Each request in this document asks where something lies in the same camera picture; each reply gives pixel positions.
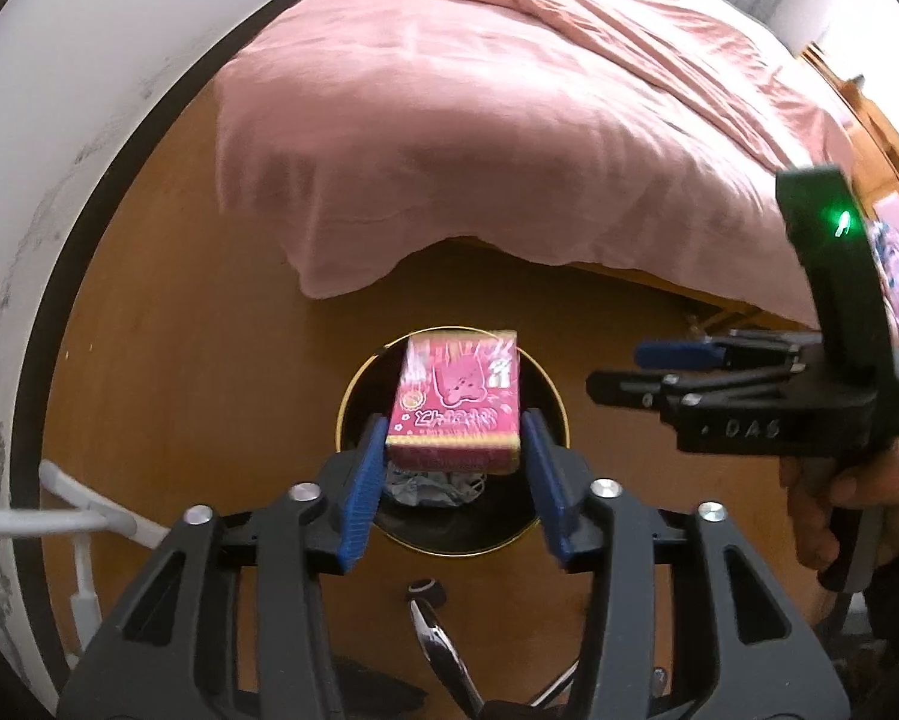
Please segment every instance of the blue gripper pad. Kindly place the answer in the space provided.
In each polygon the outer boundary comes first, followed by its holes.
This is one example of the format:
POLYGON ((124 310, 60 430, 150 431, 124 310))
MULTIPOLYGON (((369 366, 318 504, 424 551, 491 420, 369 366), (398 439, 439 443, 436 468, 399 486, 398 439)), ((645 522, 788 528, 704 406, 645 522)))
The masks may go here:
POLYGON ((648 341, 633 354, 644 370, 714 370, 723 367, 725 358, 725 349, 705 341, 648 341))
POLYGON ((340 538, 336 559, 344 572, 363 557, 370 539, 370 526, 383 490, 386 469, 383 450, 388 427, 387 420, 380 417, 366 429, 356 450, 362 455, 362 460, 347 482, 346 500, 339 504, 340 538))
POLYGON ((560 484, 559 475, 553 465, 552 437, 536 410, 523 412, 523 462, 526 464, 526 478, 529 491, 533 495, 536 515, 543 525, 543 535, 547 540, 549 554, 560 566, 566 566, 573 548, 570 544, 571 522, 576 520, 576 511, 571 506, 566 490, 560 484))

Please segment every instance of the pink bedspread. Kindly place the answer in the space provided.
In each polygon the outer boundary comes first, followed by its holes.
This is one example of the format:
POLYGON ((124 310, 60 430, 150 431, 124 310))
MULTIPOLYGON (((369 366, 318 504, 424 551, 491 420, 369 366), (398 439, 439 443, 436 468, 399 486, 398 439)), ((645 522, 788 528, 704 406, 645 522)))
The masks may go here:
POLYGON ((219 197, 314 298, 475 236, 813 323, 773 170, 851 151, 793 61, 720 0, 305 0, 220 71, 219 197))

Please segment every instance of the silver bolt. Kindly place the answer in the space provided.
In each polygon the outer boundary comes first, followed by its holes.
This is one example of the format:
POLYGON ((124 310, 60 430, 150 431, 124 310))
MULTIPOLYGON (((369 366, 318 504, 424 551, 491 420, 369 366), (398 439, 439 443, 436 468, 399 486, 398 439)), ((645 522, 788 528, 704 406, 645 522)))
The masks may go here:
POLYGON ((187 525, 206 525, 211 519, 212 509, 203 504, 187 509, 187 513, 182 516, 187 525))
POLYGON ((299 485, 293 485, 289 490, 289 497, 299 503, 315 501, 322 494, 323 490, 320 490, 320 485, 315 482, 301 482, 299 485))
POLYGON ((707 522, 722 522, 726 519, 726 507, 715 501, 701 503, 698 512, 707 522))
POLYGON ((595 479, 590 485, 590 492, 597 498, 619 498, 624 488, 615 479, 595 479))

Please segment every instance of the green light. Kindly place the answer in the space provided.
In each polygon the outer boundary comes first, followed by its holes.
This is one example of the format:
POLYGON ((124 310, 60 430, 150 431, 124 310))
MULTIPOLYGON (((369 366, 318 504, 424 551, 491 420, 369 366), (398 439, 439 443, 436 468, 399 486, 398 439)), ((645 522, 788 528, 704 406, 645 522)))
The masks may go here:
POLYGON ((849 211, 843 211, 840 214, 840 221, 837 223, 837 234, 835 237, 840 238, 844 232, 847 232, 850 229, 850 221, 852 217, 849 211))

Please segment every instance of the pink box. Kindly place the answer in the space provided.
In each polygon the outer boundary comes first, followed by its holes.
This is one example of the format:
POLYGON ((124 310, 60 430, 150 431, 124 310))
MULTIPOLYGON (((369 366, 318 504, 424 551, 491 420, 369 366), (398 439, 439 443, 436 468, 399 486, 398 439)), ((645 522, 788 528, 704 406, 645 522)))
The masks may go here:
POLYGON ((512 473, 520 464, 516 333, 410 336, 386 446, 401 469, 512 473))

